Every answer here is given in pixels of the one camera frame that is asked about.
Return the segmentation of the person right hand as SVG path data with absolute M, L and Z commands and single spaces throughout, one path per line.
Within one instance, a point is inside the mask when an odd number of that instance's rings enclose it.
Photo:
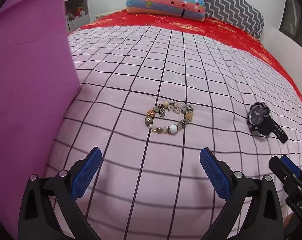
M 289 239 L 291 234 L 292 234 L 292 229 L 291 229 L 291 220 L 294 216 L 294 213 L 290 213 L 284 220 L 284 239 Z

